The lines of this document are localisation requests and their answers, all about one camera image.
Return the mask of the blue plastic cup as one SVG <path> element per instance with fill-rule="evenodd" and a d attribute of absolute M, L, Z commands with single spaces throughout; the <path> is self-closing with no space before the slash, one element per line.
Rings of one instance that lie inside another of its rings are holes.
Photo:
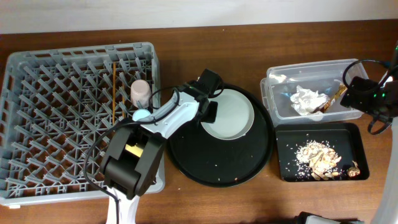
<path fill-rule="evenodd" d="M 139 121 L 142 118 L 146 118 L 151 115 L 151 112 L 147 109 L 138 109 L 132 115 L 133 121 Z"/>

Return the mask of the gold foil wrapper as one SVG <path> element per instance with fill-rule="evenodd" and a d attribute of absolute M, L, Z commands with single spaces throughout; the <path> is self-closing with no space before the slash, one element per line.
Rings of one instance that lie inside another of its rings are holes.
<path fill-rule="evenodd" d="M 315 112 L 326 112 L 332 104 L 347 90 L 347 87 L 344 84 L 340 84 L 338 87 L 338 91 L 324 104 L 321 105 Z"/>

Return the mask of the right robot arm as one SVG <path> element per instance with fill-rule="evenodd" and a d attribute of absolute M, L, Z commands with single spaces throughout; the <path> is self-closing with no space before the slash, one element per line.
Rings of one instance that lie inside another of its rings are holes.
<path fill-rule="evenodd" d="M 346 81 L 349 70 L 363 62 L 375 62 L 387 69 L 379 82 L 354 77 Z M 372 117 L 368 132 L 381 134 L 387 128 L 392 130 L 392 151 L 389 160 L 383 196 L 372 223 L 397 223 L 397 47 L 394 47 L 392 60 L 383 62 L 363 59 L 349 64 L 342 77 L 347 91 L 341 106 L 354 108 Z"/>

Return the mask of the light grey plate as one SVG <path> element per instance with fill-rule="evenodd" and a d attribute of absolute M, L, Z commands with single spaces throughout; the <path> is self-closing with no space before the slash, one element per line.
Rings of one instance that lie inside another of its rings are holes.
<path fill-rule="evenodd" d="M 217 102 L 214 123 L 202 122 L 204 130 L 220 140 L 234 140 L 244 136 L 254 122 L 254 108 L 249 99 L 237 90 L 224 89 L 211 99 Z"/>

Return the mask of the yellow plastic bowl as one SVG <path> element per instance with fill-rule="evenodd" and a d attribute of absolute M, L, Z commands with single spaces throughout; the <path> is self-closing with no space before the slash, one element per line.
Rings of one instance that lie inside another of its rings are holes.
<path fill-rule="evenodd" d="M 127 145 L 125 145 L 125 150 L 127 150 L 128 152 L 130 152 L 131 154 L 133 154 L 137 157 L 141 157 L 142 153 L 143 153 L 143 149 L 137 145 L 130 146 L 127 144 Z"/>

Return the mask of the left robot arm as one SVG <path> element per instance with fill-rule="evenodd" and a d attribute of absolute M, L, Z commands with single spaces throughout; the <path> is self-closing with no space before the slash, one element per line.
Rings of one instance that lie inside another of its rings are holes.
<path fill-rule="evenodd" d="M 156 182 L 164 149 L 178 129 L 191 121 L 212 123 L 224 88 L 221 77 L 206 69 L 197 80 L 173 88 L 166 104 L 145 118 L 126 118 L 113 136 L 99 170 L 109 195 L 107 223 L 134 223 L 139 198 Z"/>

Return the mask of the wooden chopstick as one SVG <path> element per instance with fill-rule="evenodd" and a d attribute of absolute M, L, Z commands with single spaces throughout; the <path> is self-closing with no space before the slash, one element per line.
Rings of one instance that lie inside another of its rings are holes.
<path fill-rule="evenodd" d="M 122 104 L 123 104 L 123 106 L 124 106 L 124 104 L 125 104 L 125 99 L 124 99 L 124 96 L 123 96 L 123 94 L 122 94 L 122 92 L 121 92 L 121 95 L 122 95 Z M 126 117 L 126 114 L 125 114 L 125 111 L 124 111 L 124 107 L 122 107 L 121 106 L 121 108 L 122 108 L 122 117 L 123 117 L 123 119 Z"/>
<path fill-rule="evenodd" d="M 112 102 L 112 118 L 113 118 L 113 124 L 116 123 L 116 62 L 113 62 L 113 102 Z"/>

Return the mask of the pink plastic cup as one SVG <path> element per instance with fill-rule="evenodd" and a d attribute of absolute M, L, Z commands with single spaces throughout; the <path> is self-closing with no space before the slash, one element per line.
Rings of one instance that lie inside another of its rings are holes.
<path fill-rule="evenodd" d="M 135 107 L 148 108 L 151 94 L 150 85 L 145 80 L 135 80 L 131 84 L 131 101 Z"/>

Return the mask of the food scraps pile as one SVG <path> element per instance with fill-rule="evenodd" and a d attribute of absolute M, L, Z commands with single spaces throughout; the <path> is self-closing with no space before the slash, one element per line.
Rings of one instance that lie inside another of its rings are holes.
<path fill-rule="evenodd" d="M 298 147 L 295 155 L 297 176 L 300 178 L 331 180 L 340 176 L 337 165 L 342 157 L 323 142 L 307 141 L 304 146 Z"/>

